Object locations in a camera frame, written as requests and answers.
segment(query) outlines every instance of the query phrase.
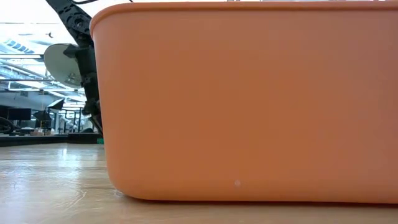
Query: computer monitor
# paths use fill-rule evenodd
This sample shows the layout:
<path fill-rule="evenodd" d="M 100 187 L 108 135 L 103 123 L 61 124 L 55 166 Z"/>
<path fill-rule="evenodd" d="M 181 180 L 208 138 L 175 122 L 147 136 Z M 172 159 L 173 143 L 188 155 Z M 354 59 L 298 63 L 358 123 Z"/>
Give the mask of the computer monitor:
<path fill-rule="evenodd" d="M 8 117 L 8 106 L 0 106 L 0 117 L 6 118 Z"/>
<path fill-rule="evenodd" d="M 30 108 L 9 108 L 8 119 L 12 121 L 30 121 L 32 109 Z"/>

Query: cable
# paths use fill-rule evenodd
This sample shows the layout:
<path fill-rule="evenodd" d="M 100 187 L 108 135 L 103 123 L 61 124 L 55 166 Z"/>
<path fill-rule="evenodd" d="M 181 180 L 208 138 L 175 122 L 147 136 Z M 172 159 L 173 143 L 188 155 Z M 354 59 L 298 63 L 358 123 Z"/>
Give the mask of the cable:
<path fill-rule="evenodd" d="M 0 131 L 1 134 L 10 134 L 15 129 L 14 124 L 11 121 L 7 120 L 6 118 L 0 117 L 0 125 L 2 126 L 2 128 L 7 128 L 5 130 Z"/>
<path fill-rule="evenodd" d="M 92 3 L 92 2 L 95 2 L 95 1 L 98 1 L 98 0 L 86 0 L 86 1 L 80 1 L 80 2 L 78 2 L 78 1 L 74 1 L 74 0 L 70 0 L 72 3 L 74 3 L 74 4 L 87 4 L 87 3 Z"/>

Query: orange plastic bin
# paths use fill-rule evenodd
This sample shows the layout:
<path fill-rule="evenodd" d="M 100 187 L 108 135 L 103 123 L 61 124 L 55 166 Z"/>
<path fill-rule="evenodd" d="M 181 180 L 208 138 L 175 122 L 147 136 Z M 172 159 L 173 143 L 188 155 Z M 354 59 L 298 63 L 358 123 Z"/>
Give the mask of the orange plastic bin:
<path fill-rule="evenodd" d="M 125 194 L 398 203 L 398 2 L 121 4 L 91 34 Z"/>

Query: desk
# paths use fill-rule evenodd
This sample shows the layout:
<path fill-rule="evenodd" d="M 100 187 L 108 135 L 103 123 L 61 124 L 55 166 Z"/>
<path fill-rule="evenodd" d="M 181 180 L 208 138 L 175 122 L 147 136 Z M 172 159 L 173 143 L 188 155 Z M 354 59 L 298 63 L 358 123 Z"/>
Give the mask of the desk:
<path fill-rule="evenodd" d="M 0 147 L 0 223 L 385 224 L 398 206 L 145 202 L 115 190 L 102 145 Z"/>

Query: bin rim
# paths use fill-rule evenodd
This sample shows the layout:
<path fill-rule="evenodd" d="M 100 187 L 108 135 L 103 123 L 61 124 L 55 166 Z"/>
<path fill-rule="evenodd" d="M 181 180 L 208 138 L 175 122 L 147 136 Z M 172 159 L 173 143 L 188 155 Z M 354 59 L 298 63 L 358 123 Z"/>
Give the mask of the bin rim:
<path fill-rule="evenodd" d="M 398 1 L 320 1 L 320 2 L 139 2 L 116 4 L 100 10 L 90 22 L 95 25 L 112 14 L 147 11 L 341 11 L 397 10 Z"/>

